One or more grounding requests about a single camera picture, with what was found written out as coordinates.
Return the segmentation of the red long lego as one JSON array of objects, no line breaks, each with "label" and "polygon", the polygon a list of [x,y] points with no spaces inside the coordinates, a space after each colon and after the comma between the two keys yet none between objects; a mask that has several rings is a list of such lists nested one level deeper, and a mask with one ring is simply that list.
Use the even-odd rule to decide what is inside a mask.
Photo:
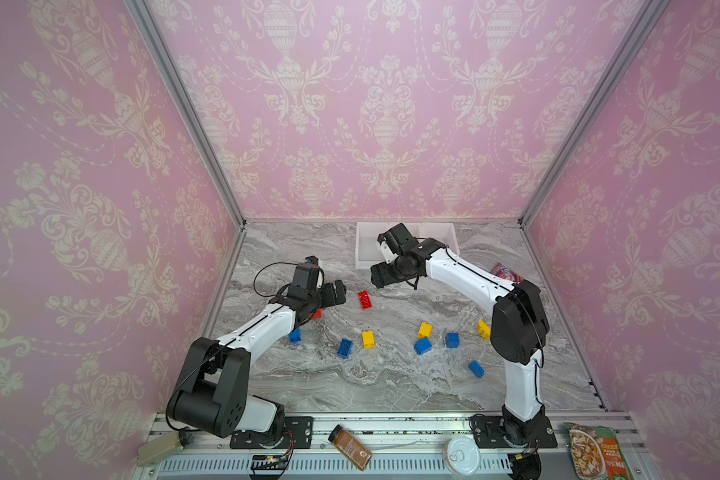
[{"label": "red long lego", "polygon": [[367,291],[359,292],[358,299],[363,310],[371,309],[373,307],[370,295]]}]

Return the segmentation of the blue square lego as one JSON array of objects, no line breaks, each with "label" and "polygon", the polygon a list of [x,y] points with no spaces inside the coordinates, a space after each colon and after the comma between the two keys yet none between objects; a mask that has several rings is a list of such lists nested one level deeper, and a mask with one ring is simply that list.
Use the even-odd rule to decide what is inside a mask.
[{"label": "blue square lego", "polygon": [[460,337],[456,332],[448,332],[445,336],[445,346],[449,349],[458,348],[460,345]]}]

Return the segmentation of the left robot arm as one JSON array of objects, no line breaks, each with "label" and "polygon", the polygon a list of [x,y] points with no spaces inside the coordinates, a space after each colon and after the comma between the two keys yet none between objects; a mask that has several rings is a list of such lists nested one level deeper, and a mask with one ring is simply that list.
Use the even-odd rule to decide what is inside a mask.
[{"label": "left robot arm", "polygon": [[345,304],[346,296],[342,281],[324,278],[317,258],[296,263],[292,280],[269,294],[251,320],[217,339],[201,337],[190,345],[165,409],[168,425],[276,445],[285,434],[284,406],[249,394],[251,366],[318,311]]}]

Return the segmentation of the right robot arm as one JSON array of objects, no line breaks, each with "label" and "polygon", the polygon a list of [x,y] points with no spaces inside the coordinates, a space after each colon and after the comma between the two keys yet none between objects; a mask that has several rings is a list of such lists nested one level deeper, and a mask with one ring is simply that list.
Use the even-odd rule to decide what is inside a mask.
[{"label": "right robot arm", "polygon": [[502,279],[462,259],[446,244],[433,238],[416,239],[405,229],[380,234],[377,248],[384,261],[371,267],[375,287],[403,282],[416,287],[420,278],[428,277],[490,314],[490,343],[504,362],[504,436],[515,446],[539,445],[547,430],[540,371],[549,331],[540,288],[527,280]]}]

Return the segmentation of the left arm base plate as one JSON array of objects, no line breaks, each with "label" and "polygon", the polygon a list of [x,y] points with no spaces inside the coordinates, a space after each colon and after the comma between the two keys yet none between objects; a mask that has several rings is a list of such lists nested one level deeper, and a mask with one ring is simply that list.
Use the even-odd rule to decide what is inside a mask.
[{"label": "left arm base plate", "polygon": [[314,418],[310,416],[276,417],[268,430],[236,431],[231,436],[231,449],[309,449],[312,444]]}]

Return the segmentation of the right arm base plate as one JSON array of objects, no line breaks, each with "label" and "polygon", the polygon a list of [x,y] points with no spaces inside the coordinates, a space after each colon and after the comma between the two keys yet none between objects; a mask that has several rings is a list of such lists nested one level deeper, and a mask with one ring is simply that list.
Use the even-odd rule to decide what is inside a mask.
[{"label": "right arm base plate", "polygon": [[527,422],[502,415],[475,414],[469,418],[469,427],[481,449],[558,447],[552,424],[542,413]]}]

